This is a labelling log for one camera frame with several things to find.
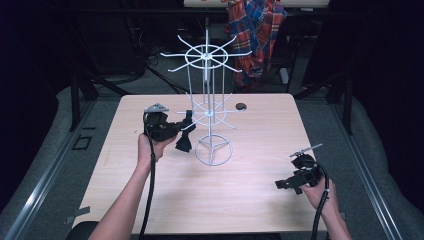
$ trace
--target tabletop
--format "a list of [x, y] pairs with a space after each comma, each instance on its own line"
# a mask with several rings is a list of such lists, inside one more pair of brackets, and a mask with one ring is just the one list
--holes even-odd
[[[224, 97], [226, 124], [215, 125], [211, 131], [230, 141], [230, 159], [219, 166], [208, 166], [198, 160], [194, 149], [182, 152], [171, 143], [156, 165], [155, 192], [145, 233], [311, 231], [315, 209], [306, 196], [275, 186], [275, 181], [293, 176], [296, 170], [290, 155], [311, 146], [293, 97]], [[201, 95], [193, 98], [202, 101]], [[128, 95], [121, 99], [81, 203], [81, 208], [90, 207], [90, 213], [77, 217], [74, 226], [82, 221], [99, 221], [118, 197], [136, 165], [143, 111], [156, 103], [169, 108], [168, 122], [182, 121], [185, 115], [178, 112], [192, 107], [187, 95]], [[246, 110], [236, 111], [237, 103], [246, 104]], [[196, 146], [208, 134], [207, 126], [197, 124], [189, 138]], [[148, 188], [149, 180], [133, 233], [140, 232]], [[320, 223], [319, 230], [324, 229]]]

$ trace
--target plaid shirt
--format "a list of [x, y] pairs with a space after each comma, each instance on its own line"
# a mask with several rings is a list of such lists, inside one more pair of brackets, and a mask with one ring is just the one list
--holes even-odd
[[252, 54], [236, 57], [235, 88], [243, 91], [254, 88], [264, 69], [269, 69], [272, 48], [278, 28], [287, 16], [279, 0], [229, 0], [229, 30], [234, 53]]

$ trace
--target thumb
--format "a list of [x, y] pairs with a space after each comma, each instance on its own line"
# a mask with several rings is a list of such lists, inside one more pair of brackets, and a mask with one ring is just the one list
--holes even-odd
[[304, 192], [309, 192], [309, 190], [311, 189], [311, 187], [307, 184], [304, 184], [302, 186], [299, 186], [300, 190], [304, 191]]

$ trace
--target white wire rack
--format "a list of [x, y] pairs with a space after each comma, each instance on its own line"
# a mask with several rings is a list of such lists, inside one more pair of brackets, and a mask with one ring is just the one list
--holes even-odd
[[[235, 128], [225, 121], [225, 117], [228, 113], [241, 112], [245, 110], [244, 108], [241, 110], [229, 111], [225, 108], [225, 102], [231, 97], [231, 94], [229, 96], [225, 96], [224, 94], [225, 69], [229, 69], [234, 72], [241, 72], [241, 70], [228, 66], [227, 62], [230, 57], [246, 56], [251, 54], [251, 52], [243, 54], [229, 54], [224, 48], [231, 44], [236, 38], [231, 39], [222, 46], [210, 44], [208, 20], [206, 21], [205, 34], [205, 44], [196, 46], [190, 45], [178, 36], [178, 39], [190, 49], [183, 54], [162, 54], [162, 56], [185, 58], [186, 64], [175, 69], [169, 69], [168, 71], [176, 72], [183, 68], [187, 68], [190, 92], [186, 94], [191, 101], [193, 124], [204, 125], [208, 128], [208, 135], [198, 140], [195, 147], [195, 154], [202, 163], [209, 166], [218, 166], [226, 163], [231, 158], [233, 147], [231, 142], [224, 136], [213, 134], [212, 127], [218, 124], [225, 124], [230, 128]], [[201, 69], [203, 73], [202, 99], [199, 102], [197, 102], [193, 97], [190, 67]], [[217, 94], [215, 91], [215, 70], [218, 68], [222, 68], [222, 93], [220, 97], [216, 96]]]

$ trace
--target black chair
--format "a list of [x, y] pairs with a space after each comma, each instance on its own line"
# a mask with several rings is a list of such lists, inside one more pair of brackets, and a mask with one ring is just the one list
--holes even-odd
[[301, 16], [289, 16], [280, 25], [277, 39], [271, 56], [271, 69], [277, 69], [278, 74], [282, 68], [290, 69], [286, 93], [290, 90], [290, 83], [296, 66], [299, 46], [309, 30], [309, 21]]

